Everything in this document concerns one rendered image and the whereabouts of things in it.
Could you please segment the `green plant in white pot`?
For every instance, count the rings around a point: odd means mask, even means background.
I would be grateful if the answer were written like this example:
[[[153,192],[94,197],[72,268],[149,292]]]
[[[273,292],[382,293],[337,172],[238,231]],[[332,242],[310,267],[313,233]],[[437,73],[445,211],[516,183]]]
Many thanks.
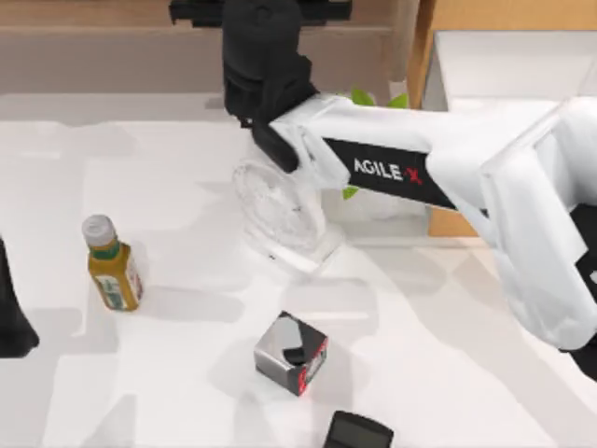
[[[378,105],[372,93],[363,89],[352,88],[348,97],[355,105]],[[401,92],[392,97],[385,106],[407,109],[410,106],[409,96],[407,93]],[[426,227],[428,213],[425,205],[350,185],[342,190],[341,196],[345,202],[351,204],[356,214],[360,214],[361,217],[355,218],[355,220],[382,222],[412,219],[422,221],[423,227]]]

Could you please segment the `black calculator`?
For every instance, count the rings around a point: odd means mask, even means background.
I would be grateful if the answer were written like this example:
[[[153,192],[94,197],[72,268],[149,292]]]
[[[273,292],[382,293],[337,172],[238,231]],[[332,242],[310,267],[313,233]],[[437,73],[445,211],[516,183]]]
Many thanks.
[[[391,448],[395,432],[357,413],[335,411],[322,448]]]

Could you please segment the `white desk fan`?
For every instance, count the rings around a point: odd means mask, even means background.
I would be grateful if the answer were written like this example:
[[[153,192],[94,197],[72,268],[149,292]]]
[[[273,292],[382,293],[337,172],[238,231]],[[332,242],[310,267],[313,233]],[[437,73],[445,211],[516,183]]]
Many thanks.
[[[300,177],[272,163],[249,159],[235,168],[233,185],[244,216],[247,242],[289,271],[312,275],[344,243],[342,231],[329,223],[321,194]]]

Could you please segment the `wooden cupboard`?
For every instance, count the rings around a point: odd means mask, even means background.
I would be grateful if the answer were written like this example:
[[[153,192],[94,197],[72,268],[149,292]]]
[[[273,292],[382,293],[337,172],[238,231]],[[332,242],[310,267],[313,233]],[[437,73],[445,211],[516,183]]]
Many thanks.
[[[478,0],[419,0],[414,37],[407,69],[410,106],[423,107],[427,76],[434,54],[435,31],[466,30],[474,14],[467,12]],[[431,207],[427,234],[431,237],[476,237],[458,213]]]

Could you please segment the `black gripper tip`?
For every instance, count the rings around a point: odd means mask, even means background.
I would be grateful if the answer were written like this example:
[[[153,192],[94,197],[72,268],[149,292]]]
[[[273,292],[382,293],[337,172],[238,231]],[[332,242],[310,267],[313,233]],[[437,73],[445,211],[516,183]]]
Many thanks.
[[[40,339],[15,293],[4,240],[0,236],[0,359],[26,357]]]

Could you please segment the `yellow bottle with white cap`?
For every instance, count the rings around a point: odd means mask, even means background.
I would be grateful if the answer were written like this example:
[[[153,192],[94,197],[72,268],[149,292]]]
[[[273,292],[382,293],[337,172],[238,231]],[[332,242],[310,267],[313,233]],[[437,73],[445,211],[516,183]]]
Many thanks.
[[[122,242],[112,220],[106,215],[92,215],[82,223],[88,247],[88,270],[104,305],[119,312],[139,308],[144,285],[132,248]]]

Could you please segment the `silver and black box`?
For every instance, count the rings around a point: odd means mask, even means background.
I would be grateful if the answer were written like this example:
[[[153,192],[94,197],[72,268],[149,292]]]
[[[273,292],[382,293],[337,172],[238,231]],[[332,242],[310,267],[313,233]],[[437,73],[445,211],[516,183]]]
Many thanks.
[[[258,372],[297,397],[327,358],[328,337],[308,323],[282,311],[254,348]]]

